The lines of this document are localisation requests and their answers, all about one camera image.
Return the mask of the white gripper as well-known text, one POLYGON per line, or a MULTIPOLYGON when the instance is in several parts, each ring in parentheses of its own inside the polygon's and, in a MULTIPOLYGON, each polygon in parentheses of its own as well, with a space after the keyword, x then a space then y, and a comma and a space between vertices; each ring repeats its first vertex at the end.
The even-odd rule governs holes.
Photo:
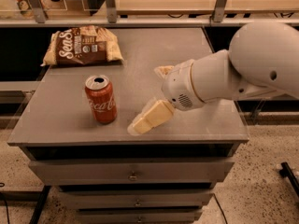
POLYGON ((205 103, 196 95, 192 84, 193 60, 184 63, 154 68, 155 74, 164 79, 162 91, 168 100, 152 98, 133 119, 127 131, 140 135, 164 124, 173 118, 176 109, 181 111, 201 108, 205 103))

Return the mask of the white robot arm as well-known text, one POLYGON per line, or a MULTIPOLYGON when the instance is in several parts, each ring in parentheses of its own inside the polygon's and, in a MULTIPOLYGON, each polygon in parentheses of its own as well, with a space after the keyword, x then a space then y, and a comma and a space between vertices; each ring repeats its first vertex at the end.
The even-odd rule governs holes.
POLYGON ((226 100, 299 98, 299 31, 279 22, 252 22, 232 37, 229 48, 199 60, 158 66, 163 100, 151 99, 128 126, 131 135, 189 111, 226 100))

